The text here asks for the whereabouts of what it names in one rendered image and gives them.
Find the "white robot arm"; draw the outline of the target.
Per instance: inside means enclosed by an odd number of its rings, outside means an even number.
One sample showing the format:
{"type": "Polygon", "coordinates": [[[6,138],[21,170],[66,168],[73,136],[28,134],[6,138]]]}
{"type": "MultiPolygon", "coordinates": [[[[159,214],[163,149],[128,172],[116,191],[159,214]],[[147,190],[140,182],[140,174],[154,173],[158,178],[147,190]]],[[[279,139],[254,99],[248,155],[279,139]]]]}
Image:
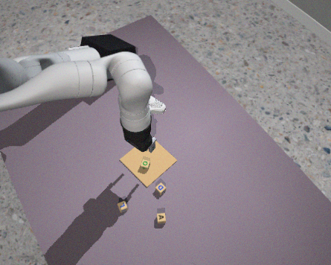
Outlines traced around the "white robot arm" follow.
{"type": "Polygon", "coordinates": [[[141,58],[127,51],[100,58],[88,45],[13,59],[0,57],[0,112],[99,96],[106,91],[108,79],[114,79],[120,93],[122,116],[130,121],[144,118],[150,109],[152,81],[141,58]]]}

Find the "tan flat mat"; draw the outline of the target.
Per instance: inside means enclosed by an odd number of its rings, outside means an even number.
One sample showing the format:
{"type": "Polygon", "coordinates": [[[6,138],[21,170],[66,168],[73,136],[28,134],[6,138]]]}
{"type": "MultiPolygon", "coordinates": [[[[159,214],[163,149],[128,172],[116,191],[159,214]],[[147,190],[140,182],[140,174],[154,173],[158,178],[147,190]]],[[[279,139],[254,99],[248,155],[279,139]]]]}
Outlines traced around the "tan flat mat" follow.
{"type": "Polygon", "coordinates": [[[151,153],[149,150],[147,152],[141,152],[134,147],[120,160],[146,187],[151,185],[161,174],[177,162],[177,159],[157,141],[155,141],[155,149],[151,153]],[[150,161],[149,170],[141,169],[143,159],[150,161]]]}

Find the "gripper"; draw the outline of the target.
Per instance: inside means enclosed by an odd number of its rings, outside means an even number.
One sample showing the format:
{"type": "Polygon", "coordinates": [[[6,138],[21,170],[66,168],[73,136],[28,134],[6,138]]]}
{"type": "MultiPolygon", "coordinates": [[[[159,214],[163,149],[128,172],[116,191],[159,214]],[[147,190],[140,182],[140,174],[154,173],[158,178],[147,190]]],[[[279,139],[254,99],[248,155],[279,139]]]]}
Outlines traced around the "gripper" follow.
{"type": "Polygon", "coordinates": [[[147,152],[149,150],[151,153],[155,149],[156,141],[156,138],[152,138],[150,134],[152,123],[151,114],[163,114],[166,110],[166,106],[161,101],[150,96],[149,108],[147,115],[138,121],[130,121],[120,113],[120,124],[127,142],[141,152],[147,152]]]}

